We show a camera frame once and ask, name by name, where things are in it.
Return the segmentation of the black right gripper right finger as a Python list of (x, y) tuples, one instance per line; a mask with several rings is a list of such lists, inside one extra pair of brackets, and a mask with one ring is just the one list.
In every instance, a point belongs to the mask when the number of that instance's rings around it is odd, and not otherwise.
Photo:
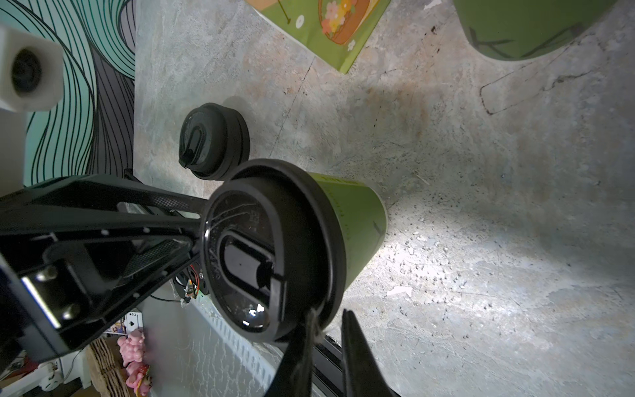
[(345, 396), (396, 396), (380, 372), (352, 310), (342, 312), (342, 358)]

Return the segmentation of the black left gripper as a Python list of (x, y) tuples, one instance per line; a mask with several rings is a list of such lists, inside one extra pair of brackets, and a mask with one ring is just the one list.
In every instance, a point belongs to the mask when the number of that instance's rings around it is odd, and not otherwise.
[(41, 205), (1, 215), (1, 342), (34, 361), (86, 347), (197, 260), (197, 219), (110, 211), (132, 203), (200, 214), (203, 198), (114, 175), (48, 180), (29, 193)]

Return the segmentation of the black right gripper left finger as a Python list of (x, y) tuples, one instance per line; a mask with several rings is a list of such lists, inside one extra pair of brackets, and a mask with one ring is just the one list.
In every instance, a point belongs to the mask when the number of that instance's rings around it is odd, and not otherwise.
[(317, 310), (309, 309), (294, 330), (265, 397), (311, 395), (313, 349), (320, 332)]

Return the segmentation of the black cup lid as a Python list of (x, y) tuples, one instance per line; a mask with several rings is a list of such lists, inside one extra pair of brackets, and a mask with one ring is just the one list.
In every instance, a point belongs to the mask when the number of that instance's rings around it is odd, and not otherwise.
[(342, 230), (318, 182), (283, 160), (234, 169), (201, 216), (201, 261), (224, 319), (252, 342), (286, 342), (309, 311), (324, 330), (346, 279)]

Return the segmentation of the green paper cup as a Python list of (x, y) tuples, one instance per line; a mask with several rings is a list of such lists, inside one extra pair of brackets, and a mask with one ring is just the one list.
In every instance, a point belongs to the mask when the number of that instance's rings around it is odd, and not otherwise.
[(388, 217), (375, 190), (362, 182), (312, 173), (327, 195), (342, 231), (346, 259), (346, 287), (359, 276), (385, 241)]

